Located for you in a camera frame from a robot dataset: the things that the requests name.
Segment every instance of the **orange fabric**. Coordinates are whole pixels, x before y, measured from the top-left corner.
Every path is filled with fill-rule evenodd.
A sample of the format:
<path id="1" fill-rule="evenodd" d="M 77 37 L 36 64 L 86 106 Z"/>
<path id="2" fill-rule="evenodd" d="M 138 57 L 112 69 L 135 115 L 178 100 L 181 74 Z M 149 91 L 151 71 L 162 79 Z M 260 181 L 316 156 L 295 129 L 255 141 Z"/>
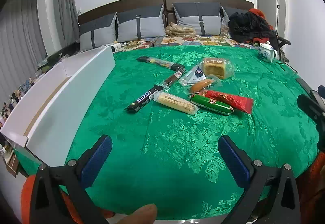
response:
<path id="1" fill-rule="evenodd" d="M 22 224 L 29 224 L 30 200 L 31 200 L 31 193 L 33 190 L 34 182 L 35 182 L 35 176 L 36 175 L 31 175 L 30 177 L 28 177 L 22 188 L 22 195 L 21 195 Z M 80 219 L 80 216 L 76 211 L 75 207 L 73 206 L 69 196 L 66 193 L 62 192 L 62 197 L 65 204 L 67 205 L 67 208 L 70 212 L 72 219 L 76 223 L 82 224 L 83 222 Z M 112 211 L 101 209 L 101 208 L 100 210 L 102 215 L 106 219 L 111 218 L 115 215 L 115 213 Z"/>
<path id="2" fill-rule="evenodd" d="M 321 169 L 325 165 L 325 154 L 319 152 L 312 165 L 297 179 L 300 201 L 301 224 L 310 223 L 314 217 L 315 203 L 319 196 L 315 196 L 321 179 Z"/>
<path id="3" fill-rule="evenodd" d="M 264 20 L 266 20 L 264 13 L 263 13 L 262 11 L 260 11 L 259 9 L 251 8 L 251 9 L 249 10 L 249 12 L 251 12 L 251 13 L 257 15 L 257 16 L 260 16 L 260 17 L 262 17 Z M 256 37 L 255 37 L 255 38 L 253 38 L 253 43 L 255 43 L 255 42 L 259 42 L 260 44 L 266 44 L 266 42 L 267 42 L 268 40 L 269 40 L 268 37 L 265 37 L 265 38 L 256 38 Z"/>

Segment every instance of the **teapot lid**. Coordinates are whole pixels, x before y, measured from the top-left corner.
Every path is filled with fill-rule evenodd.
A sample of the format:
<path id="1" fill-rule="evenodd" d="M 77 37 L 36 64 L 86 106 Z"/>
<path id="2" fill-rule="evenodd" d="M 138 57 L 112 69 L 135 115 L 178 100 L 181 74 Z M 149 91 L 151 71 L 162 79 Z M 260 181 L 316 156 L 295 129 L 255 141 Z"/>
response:
<path id="1" fill-rule="evenodd" d="M 270 45 L 269 41 L 267 41 L 266 44 L 260 44 L 260 46 L 269 50 L 274 50 L 274 48 Z"/>

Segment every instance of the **finger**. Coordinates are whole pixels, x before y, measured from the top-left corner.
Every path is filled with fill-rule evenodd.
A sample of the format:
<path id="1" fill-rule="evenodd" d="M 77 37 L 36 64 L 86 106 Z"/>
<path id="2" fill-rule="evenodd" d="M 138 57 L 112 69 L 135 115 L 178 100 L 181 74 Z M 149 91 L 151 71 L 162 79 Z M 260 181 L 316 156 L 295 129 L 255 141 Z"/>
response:
<path id="1" fill-rule="evenodd" d="M 117 224 L 153 224 L 157 217 L 155 204 L 148 204 L 121 219 Z"/>

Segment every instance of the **red wrapper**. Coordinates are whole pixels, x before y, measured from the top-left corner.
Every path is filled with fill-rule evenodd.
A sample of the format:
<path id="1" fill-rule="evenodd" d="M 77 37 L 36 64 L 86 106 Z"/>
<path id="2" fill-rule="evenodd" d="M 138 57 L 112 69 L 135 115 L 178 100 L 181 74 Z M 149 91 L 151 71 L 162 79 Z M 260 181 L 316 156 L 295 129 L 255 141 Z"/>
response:
<path id="1" fill-rule="evenodd" d="M 221 101 L 232 106 L 233 108 L 251 114 L 251 108 L 253 107 L 253 99 L 251 98 L 231 95 L 214 90 L 204 90 L 200 92 L 199 95 L 213 100 Z"/>

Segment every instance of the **bread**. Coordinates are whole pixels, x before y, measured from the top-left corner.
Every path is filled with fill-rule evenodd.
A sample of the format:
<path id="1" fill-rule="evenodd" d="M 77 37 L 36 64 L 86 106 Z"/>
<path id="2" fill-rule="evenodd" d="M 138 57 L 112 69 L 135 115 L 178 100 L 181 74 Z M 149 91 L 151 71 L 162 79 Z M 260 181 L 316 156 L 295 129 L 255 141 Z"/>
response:
<path id="1" fill-rule="evenodd" d="M 204 58 L 204 75 L 213 74 L 220 79 L 225 79 L 225 62 L 221 58 Z"/>

